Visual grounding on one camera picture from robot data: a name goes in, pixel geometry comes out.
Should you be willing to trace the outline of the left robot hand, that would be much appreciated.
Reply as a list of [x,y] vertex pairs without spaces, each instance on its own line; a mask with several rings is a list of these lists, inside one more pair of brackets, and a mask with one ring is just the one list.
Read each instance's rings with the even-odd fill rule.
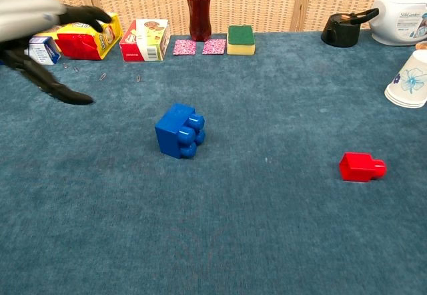
[[34,35],[52,27],[84,23],[101,32],[101,22],[111,23],[112,18],[96,6],[72,6],[58,0],[1,0],[1,61],[63,103],[92,104],[92,97],[59,83],[24,51]]

